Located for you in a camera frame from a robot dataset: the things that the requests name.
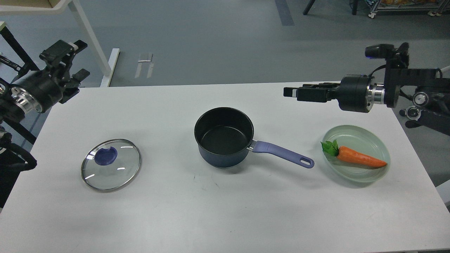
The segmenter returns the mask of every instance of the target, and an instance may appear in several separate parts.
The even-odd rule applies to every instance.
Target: carrot leaves
[[[322,144],[322,150],[325,153],[328,153],[332,156],[338,156],[339,155],[339,147],[338,147],[338,142],[336,140],[334,140],[333,142],[331,141],[326,141],[324,142],[320,142]]]

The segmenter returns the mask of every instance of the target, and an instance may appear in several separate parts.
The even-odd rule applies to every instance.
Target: purple handle
[[[293,162],[308,169],[311,169],[314,166],[314,161],[311,158],[302,156],[301,154],[297,154],[291,150],[264,141],[256,141],[256,144],[253,146],[252,152],[269,153],[272,155],[276,155],[280,158],[283,158],[285,160],[288,160],[290,162]]]

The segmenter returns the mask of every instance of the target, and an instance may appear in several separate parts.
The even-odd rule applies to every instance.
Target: gray floor
[[[383,60],[364,56],[366,46],[378,43],[409,42],[411,68],[450,65],[449,14],[379,13],[370,19],[367,9],[352,16],[348,0],[319,0],[304,16],[307,1],[287,0],[294,25],[283,26],[275,0],[80,2],[107,57],[112,48],[121,49],[111,86],[338,81],[382,65]],[[69,9],[61,15],[0,19],[40,68],[43,49],[59,39],[84,38]],[[4,41],[0,51],[20,62]],[[135,77],[143,53],[153,54],[150,78],[148,63]],[[91,72],[83,86],[99,86],[102,74],[89,49],[76,56],[72,73],[80,68]],[[4,79],[12,79],[5,66],[0,71]],[[383,80],[382,71],[375,76]],[[408,105],[400,99],[394,112]],[[45,117],[29,115],[23,124],[38,134]],[[433,183],[450,179],[450,137],[425,127],[405,132]],[[31,148],[19,136],[14,140]]]

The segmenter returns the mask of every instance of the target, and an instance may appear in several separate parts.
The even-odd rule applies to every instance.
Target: robotic arm
[[[21,68],[0,56],[2,63],[18,72],[11,83],[0,78],[0,123],[5,121],[12,127],[17,126],[28,112],[44,113],[56,103],[63,104],[75,96],[80,91],[80,82],[90,73],[81,69],[71,77],[69,70],[75,55],[86,47],[87,44],[81,40],[73,44],[59,40],[39,55],[46,67],[30,72],[25,66]],[[24,171],[36,166],[36,160],[20,146],[11,143],[11,134],[0,126],[0,151],[2,149],[22,156],[27,163],[6,165],[0,161],[1,168]]]
[[[369,46],[365,49],[365,56],[385,59],[386,64],[368,76],[346,75],[340,83],[286,87],[284,96],[323,103],[337,99],[341,110],[361,113],[368,113],[373,104],[394,108],[398,97],[403,96],[413,103],[400,111],[409,119],[405,123],[407,128],[426,126],[450,136],[450,79],[442,78],[442,71],[438,68],[408,68],[408,48],[408,43],[398,48],[390,44]],[[384,83],[374,83],[373,73],[383,68]],[[416,90],[410,96],[402,91],[403,86],[416,86]]]

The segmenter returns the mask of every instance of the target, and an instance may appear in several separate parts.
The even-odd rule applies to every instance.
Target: handle hole
[[[311,162],[309,160],[306,160],[305,158],[300,158],[300,162],[302,162],[306,165],[311,165]]]

